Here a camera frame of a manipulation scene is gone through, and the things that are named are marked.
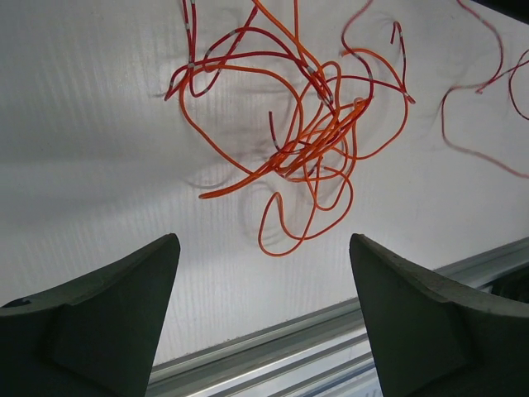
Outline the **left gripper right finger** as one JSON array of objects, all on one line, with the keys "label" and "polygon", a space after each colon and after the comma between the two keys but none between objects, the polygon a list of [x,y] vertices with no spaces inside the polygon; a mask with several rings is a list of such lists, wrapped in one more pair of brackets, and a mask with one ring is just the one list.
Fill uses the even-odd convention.
[{"label": "left gripper right finger", "polygon": [[429,270],[355,234],[350,262],[383,395],[527,395],[527,239]]}]

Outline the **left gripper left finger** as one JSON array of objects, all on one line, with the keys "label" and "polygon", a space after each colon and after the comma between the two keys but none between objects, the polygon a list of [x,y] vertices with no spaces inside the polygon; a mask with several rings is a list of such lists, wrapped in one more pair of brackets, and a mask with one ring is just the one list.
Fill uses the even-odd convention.
[{"label": "left gripper left finger", "polygon": [[143,396],[179,264],[162,236],[1,307],[3,396]]}]

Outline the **red orange cable ball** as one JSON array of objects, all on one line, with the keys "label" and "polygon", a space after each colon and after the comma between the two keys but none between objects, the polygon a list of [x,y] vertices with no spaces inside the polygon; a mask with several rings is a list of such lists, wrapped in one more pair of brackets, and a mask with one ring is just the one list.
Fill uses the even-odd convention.
[{"label": "red orange cable ball", "polygon": [[[320,62],[301,41],[300,5],[293,2],[293,26],[287,28],[261,1],[255,1],[245,22],[214,41],[197,56],[198,10],[194,1],[181,3],[188,59],[172,74],[164,100],[177,98],[187,124],[223,159],[244,173],[240,181],[200,194],[216,199],[235,193],[266,175],[276,174],[292,184],[307,187],[312,200],[304,229],[293,233],[287,223],[284,198],[273,193],[264,207],[257,232],[260,250],[270,257],[283,257],[304,242],[314,240],[339,224],[350,211],[354,198],[351,176],[358,162],[368,160],[393,143],[398,130],[369,154],[359,153],[357,126],[374,101],[378,87],[403,98],[406,123],[414,98],[407,90],[407,72],[396,69],[371,49],[350,46],[341,39],[342,57],[352,56],[365,74],[345,74],[334,60]],[[246,168],[224,151],[200,127],[188,110],[186,97],[198,99],[212,91],[224,70],[266,76],[281,83],[292,95],[294,106],[284,139],[268,113],[273,153],[255,170]]]}]

